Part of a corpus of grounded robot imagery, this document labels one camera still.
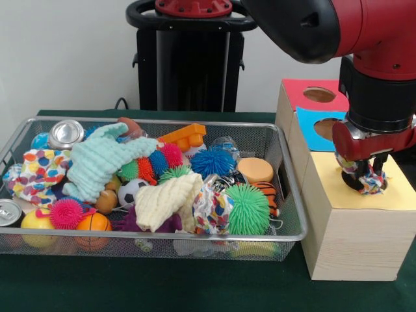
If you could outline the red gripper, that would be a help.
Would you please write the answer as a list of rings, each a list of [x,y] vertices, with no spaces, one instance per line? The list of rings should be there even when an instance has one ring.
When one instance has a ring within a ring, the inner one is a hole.
[[[415,145],[415,115],[410,126],[399,133],[368,133],[358,129],[348,120],[336,122],[332,127],[336,152],[348,162],[343,167],[343,181],[356,191],[364,186],[359,180],[367,171],[366,159],[374,158],[374,173],[383,175],[383,165],[388,153],[406,150]]]

